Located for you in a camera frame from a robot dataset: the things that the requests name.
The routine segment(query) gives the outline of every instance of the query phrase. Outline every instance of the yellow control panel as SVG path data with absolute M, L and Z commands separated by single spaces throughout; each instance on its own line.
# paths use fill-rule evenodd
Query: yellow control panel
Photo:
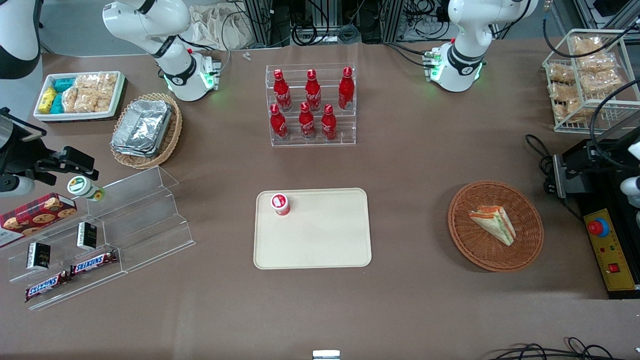
M 618 243 L 607 209 L 586 215 L 584 223 L 587 225 L 593 251 L 598 259 L 607 289 L 609 291 L 634 290 L 636 284 Z

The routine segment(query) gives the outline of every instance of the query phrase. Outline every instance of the white tray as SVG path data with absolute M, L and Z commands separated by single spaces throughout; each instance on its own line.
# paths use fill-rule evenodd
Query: white tray
M 118 74 L 118 79 L 116 80 L 116 87 L 113 90 L 113 95 L 111 96 L 111 104 L 109 105 L 109 111 L 101 111 L 99 113 L 64 113 L 64 114 L 43 114 L 38 111 L 38 104 L 40 104 L 40 100 L 44 95 L 44 92 L 53 84 L 54 80 L 57 79 L 65 79 L 65 78 L 75 78 L 78 75 L 97 75 L 100 72 L 69 72 L 67 74 L 51 74 L 47 75 L 47 78 L 44 80 L 44 85 L 40 91 L 40 95 L 38 96 L 38 101 L 36 102 L 36 106 L 33 109 L 33 117 L 42 121 L 42 122 L 75 122 L 79 120 L 93 120 L 93 119 L 103 119 L 106 117 L 112 117 L 115 115 L 116 110 L 118 109 L 118 103 L 120 102 L 120 94 L 122 93 L 122 88 L 124 87 L 125 76 L 120 71 L 104 71 Z
M 291 212 L 277 215 L 282 192 Z M 257 268 L 343 268 L 371 261 L 367 193 L 360 188 L 267 191 L 255 203 L 253 263 Z

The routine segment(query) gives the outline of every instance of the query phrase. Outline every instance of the cookie box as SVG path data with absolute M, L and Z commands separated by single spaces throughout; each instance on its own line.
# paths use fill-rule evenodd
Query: cookie box
M 31 235 L 77 212 L 76 203 L 49 193 L 0 217 L 0 247 Z
M 53 86 L 53 83 L 57 79 L 76 78 L 78 77 L 78 75 L 100 74 L 100 72 L 69 72 L 66 74 L 47 75 L 47 77 L 44 79 L 44 84 L 42 85 L 40 95 L 38 96 L 38 102 L 36 103 L 36 106 L 33 109 L 33 117 L 42 122 L 79 122 L 79 121 L 91 121 L 95 119 L 104 119 L 104 118 L 113 117 L 116 113 L 116 110 L 118 109 L 118 105 L 120 102 L 120 94 L 122 94 L 122 89 L 125 83 L 125 76 L 120 71 L 106 71 L 106 72 L 118 75 L 118 79 L 116 80 L 116 85 L 113 90 L 113 95 L 111 96 L 111 104 L 109 105 L 108 111 L 91 112 L 91 113 L 62 113 L 62 114 L 44 114 L 38 111 L 38 104 L 40 103 L 42 96 L 50 86 Z

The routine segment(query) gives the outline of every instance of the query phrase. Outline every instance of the acrylic bottle rack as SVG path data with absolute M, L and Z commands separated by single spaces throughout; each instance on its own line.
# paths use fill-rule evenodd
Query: acrylic bottle rack
M 74 216 L 0 249 L 0 259 L 9 265 L 9 281 L 22 289 L 68 271 L 71 265 L 116 250 L 117 262 L 81 273 L 34 297 L 26 306 L 43 309 L 195 245 L 189 224 L 178 214 L 170 191 L 176 184 L 160 167 L 144 170 L 105 186 L 105 197 L 99 202 L 75 198 L 78 212 Z M 80 222 L 98 227 L 95 250 L 76 246 Z M 25 269 L 28 244 L 35 241 L 51 246 L 47 270 Z M 24 292 L 15 301 L 24 302 Z
M 338 107 L 338 86 L 342 79 L 342 70 L 344 67 L 353 69 L 353 82 L 356 91 L 353 94 L 353 109 L 342 110 Z M 276 103 L 276 97 L 273 92 L 275 79 L 273 71 L 282 70 L 284 79 L 291 91 L 292 107 L 291 111 L 283 112 L 286 119 L 287 128 L 289 130 L 289 139 L 286 141 L 278 141 L 269 123 L 270 113 L 269 106 Z M 307 84 L 307 70 L 315 69 L 317 80 L 321 87 L 322 106 L 320 111 L 314 113 L 314 127 L 316 129 L 316 138 L 306 140 L 302 137 L 300 122 L 300 103 L 306 101 L 305 85 Z M 356 144 L 356 94 L 358 92 L 358 83 L 356 76 L 356 68 L 354 63 L 331 63 L 331 64 L 301 64 L 301 65 L 268 65 L 266 71 L 266 124 L 269 126 L 269 135 L 271 137 L 271 146 L 273 147 L 294 147 L 294 146 L 332 146 L 332 145 L 354 145 Z M 321 119 L 323 108 L 326 104 L 333 106 L 333 114 L 337 120 L 337 136 L 335 140 L 326 142 L 322 136 Z

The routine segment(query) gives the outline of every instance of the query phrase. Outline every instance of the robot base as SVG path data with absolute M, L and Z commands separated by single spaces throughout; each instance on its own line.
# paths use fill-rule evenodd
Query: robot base
M 482 65 L 476 67 L 475 70 L 470 71 L 467 75 L 460 75 L 458 70 L 451 65 L 447 58 L 447 53 L 451 46 L 452 44 L 449 42 L 443 46 L 434 47 L 431 50 L 433 54 L 438 54 L 440 56 L 439 61 L 423 56 L 425 65 L 430 64 L 435 66 L 432 69 L 425 69 L 424 72 L 425 75 L 427 75 L 427 80 L 434 81 L 444 90 L 448 90 L 450 92 L 462 92 L 470 88 L 478 78 Z
M 175 85 L 166 76 L 164 77 L 169 90 L 182 101 L 196 101 L 207 92 L 218 89 L 220 62 L 216 62 L 217 66 L 214 66 L 214 62 L 208 56 L 198 53 L 191 55 L 196 60 L 196 70 L 183 85 Z

